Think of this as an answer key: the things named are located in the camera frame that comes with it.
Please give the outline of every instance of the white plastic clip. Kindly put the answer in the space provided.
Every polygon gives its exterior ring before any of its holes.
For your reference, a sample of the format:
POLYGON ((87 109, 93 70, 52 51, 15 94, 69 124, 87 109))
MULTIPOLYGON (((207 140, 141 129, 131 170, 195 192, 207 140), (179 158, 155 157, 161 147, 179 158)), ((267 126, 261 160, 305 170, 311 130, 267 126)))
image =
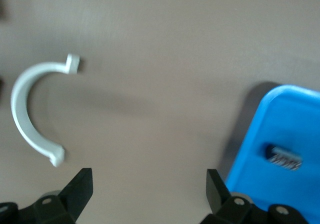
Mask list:
POLYGON ((48 157, 55 167, 64 161, 65 150, 60 144, 43 137, 35 129, 28 116, 28 95, 33 84, 48 73, 76 74, 79 62, 78 55, 69 54, 66 63, 43 62, 33 65, 18 77, 11 93, 11 112, 16 127, 30 146, 48 157))

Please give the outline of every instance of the blue container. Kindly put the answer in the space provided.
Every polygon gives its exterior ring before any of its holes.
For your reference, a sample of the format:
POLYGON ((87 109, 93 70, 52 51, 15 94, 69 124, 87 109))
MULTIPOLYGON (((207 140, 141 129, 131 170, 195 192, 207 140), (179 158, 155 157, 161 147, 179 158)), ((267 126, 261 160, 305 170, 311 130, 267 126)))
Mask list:
POLYGON ((226 181, 231 192, 249 195, 267 211, 272 204, 297 209, 320 223, 320 92, 293 85, 269 91, 261 100, 226 181), (298 155, 290 170, 266 158, 268 144, 298 155))

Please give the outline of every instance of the metal object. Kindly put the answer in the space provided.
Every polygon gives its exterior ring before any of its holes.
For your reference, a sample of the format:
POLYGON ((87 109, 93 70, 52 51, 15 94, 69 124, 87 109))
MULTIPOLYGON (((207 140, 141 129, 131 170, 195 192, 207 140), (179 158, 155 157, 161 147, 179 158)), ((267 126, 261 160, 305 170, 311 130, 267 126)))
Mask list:
POLYGON ((291 206, 273 204, 264 211, 245 198, 231 196, 215 169, 207 170, 206 197, 212 214, 200 224, 308 224, 291 206))
POLYGON ((18 210, 0 203, 0 224, 75 224, 93 194, 91 168, 83 168, 58 195, 47 195, 18 210))
POLYGON ((11 93, 11 112, 16 127, 26 142, 39 153, 48 157, 55 167, 64 161, 65 150, 60 144, 43 137, 33 126, 27 111, 28 95, 33 84, 49 73, 76 74, 79 62, 78 55, 69 54, 66 63, 43 62, 31 66, 15 81, 11 93))
POLYGON ((289 214, 289 211, 285 207, 283 207, 281 205, 277 206, 275 209, 280 214, 283 214, 283 215, 288 215, 289 214))
POLYGON ((298 170, 302 165, 301 156, 271 143, 265 149, 265 158, 269 162, 291 171, 298 170))
POLYGON ((251 204, 254 203, 254 201, 251 199, 250 196, 248 196, 247 194, 241 193, 241 192, 236 192, 236 191, 231 191, 230 192, 231 196, 233 197, 240 197, 243 199, 246 199, 247 201, 249 201, 251 204))
POLYGON ((245 204, 245 201, 242 200, 241 198, 236 198, 234 199, 234 203, 240 206, 243 206, 245 204))

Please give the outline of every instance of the black robotic claw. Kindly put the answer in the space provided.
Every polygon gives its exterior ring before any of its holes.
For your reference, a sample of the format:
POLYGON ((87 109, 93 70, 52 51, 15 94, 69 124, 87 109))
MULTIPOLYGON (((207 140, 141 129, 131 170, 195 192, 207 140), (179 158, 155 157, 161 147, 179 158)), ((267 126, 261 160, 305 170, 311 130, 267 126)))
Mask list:
POLYGON ((261 210, 240 196, 231 196, 216 169, 206 174, 206 197, 212 210, 200 224, 308 224, 293 207, 274 204, 261 210))
POLYGON ((92 194, 92 169, 83 168, 58 195, 21 210, 16 203, 0 203, 0 224, 75 224, 92 194))

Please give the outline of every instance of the screw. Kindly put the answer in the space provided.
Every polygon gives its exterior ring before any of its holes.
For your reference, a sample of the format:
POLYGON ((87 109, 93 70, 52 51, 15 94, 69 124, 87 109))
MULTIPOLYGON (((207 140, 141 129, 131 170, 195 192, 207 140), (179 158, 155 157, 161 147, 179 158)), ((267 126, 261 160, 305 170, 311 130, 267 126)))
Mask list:
POLYGON ((245 201, 242 200, 241 198, 236 198, 234 199, 234 203, 240 206, 243 206, 245 204, 245 201))
POLYGON ((48 203, 50 203, 50 202, 51 202, 51 198, 47 198, 47 199, 44 199, 44 200, 42 201, 42 204, 45 205, 45 204, 48 204, 48 203))
POLYGON ((8 210, 8 206, 7 205, 5 205, 3 207, 0 207, 0 213, 5 212, 6 210, 8 210))
POLYGON ((275 209, 280 214, 283 214, 283 215, 288 215, 289 214, 289 211, 283 206, 278 205, 275 209))

